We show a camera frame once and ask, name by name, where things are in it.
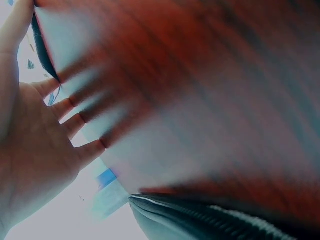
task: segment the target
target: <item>wood grain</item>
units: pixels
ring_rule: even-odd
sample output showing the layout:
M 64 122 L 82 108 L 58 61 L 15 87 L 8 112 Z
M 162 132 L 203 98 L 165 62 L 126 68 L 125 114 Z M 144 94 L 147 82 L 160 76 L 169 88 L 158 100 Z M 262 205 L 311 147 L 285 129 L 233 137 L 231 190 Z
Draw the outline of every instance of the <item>wood grain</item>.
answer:
M 319 0 L 37 0 L 64 92 L 130 192 L 320 225 Z

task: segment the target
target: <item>blue object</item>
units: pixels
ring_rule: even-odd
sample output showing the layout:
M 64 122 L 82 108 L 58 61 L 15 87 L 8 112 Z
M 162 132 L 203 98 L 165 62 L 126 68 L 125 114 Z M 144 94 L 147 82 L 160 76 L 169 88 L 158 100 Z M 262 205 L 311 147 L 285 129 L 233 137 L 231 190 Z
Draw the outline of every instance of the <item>blue object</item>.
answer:
M 14 0 L 8 0 L 8 4 L 10 4 L 10 6 L 14 5 Z
M 111 169 L 106 170 L 104 173 L 97 177 L 97 181 L 99 183 L 99 190 L 104 189 L 116 179 L 117 176 L 112 172 Z

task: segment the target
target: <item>skin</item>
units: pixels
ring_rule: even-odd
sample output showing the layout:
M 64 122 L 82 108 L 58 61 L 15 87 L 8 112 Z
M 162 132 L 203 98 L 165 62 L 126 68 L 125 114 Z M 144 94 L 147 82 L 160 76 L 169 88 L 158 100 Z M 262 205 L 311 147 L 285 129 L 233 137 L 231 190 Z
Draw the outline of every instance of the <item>skin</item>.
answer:
M 19 83 L 17 53 L 34 12 L 34 0 L 20 0 L 0 30 L 0 239 L 68 185 L 105 147 L 100 140 L 73 147 L 85 125 L 69 99 L 46 106 L 43 99 L 59 87 L 49 79 Z

